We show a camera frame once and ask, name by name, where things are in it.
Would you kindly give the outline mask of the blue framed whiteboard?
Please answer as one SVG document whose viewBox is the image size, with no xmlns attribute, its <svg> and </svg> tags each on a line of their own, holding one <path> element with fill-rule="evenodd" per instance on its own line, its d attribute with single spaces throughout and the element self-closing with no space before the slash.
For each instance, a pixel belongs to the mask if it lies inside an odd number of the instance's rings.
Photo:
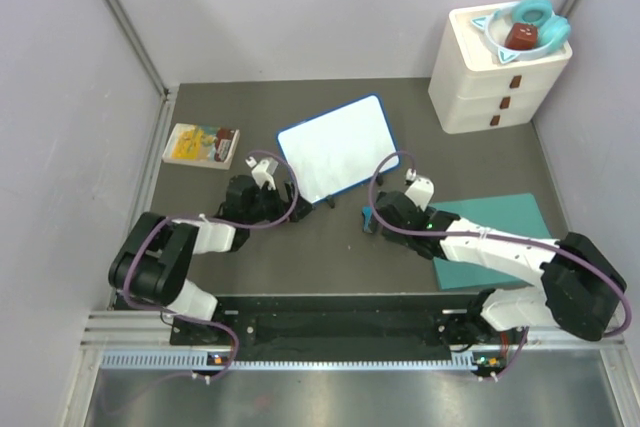
<svg viewBox="0 0 640 427">
<path fill-rule="evenodd" d="M 312 204 L 368 182 L 376 169 L 384 173 L 399 165 L 396 157 L 380 163 L 397 143 L 376 94 L 285 128 L 276 140 L 302 197 Z"/>
</svg>

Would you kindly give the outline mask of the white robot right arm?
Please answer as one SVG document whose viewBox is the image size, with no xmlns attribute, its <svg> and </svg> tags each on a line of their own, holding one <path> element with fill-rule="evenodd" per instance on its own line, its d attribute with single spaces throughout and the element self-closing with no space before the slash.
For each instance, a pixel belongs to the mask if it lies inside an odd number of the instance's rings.
<svg viewBox="0 0 640 427">
<path fill-rule="evenodd" d="M 487 343 L 517 328 L 549 327 L 598 342 L 632 320 L 627 284 L 586 236 L 524 237 L 430 207 L 427 193 L 370 192 L 368 206 L 384 236 L 428 260 L 470 264 L 509 275 L 522 286 L 489 287 L 446 322 L 466 342 Z"/>
</svg>

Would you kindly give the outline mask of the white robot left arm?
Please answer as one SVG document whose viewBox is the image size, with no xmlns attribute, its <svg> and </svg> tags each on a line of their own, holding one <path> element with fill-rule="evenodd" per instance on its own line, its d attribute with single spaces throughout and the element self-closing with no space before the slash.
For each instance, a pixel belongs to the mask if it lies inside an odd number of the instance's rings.
<svg viewBox="0 0 640 427">
<path fill-rule="evenodd" d="M 128 292 L 136 304 L 194 318 L 192 331 L 203 342 L 220 341 L 227 321 L 215 312 L 216 297 L 187 279 L 191 259 L 238 251 L 249 239 L 252 225 L 271 225 L 281 217 L 298 222 L 309 215 L 313 206 L 294 182 L 286 181 L 284 187 L 286 198 L 265 182 L 237 175 L 211 218 L 201 214 L 169 221 L 160 214 L 142 213 L 112 262 L 109 284 Z"/>
</svg>

